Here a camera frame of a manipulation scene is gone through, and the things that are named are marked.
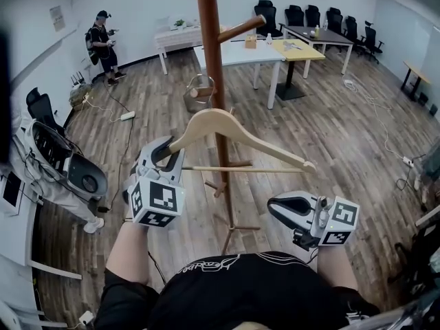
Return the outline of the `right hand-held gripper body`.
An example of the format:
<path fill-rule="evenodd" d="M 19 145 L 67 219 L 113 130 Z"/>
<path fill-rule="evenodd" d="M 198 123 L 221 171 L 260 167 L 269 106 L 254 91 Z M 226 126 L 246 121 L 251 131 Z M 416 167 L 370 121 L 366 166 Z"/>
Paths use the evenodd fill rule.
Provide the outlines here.
<path fill-rule="evenodd" d="M 357 203 L 339 196 L 317 197 L 311 218 L 311 229 L 293 229 L 293 243 L 304 250 L 321 246 L 344 245 L 355 231 L 360 215 Z"/>

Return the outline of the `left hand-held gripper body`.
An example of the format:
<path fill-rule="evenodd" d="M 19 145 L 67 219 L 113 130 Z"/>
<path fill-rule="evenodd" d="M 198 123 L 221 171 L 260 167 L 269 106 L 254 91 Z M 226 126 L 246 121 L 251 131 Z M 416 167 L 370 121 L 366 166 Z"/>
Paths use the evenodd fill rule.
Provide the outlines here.
<path fill-rule="evenodd" d="M 127 189 L 128 218 L 140 225 L 164 228 L 180 217 L 186 197 L 180 175 L 180 170 L 141 167 Z"/>

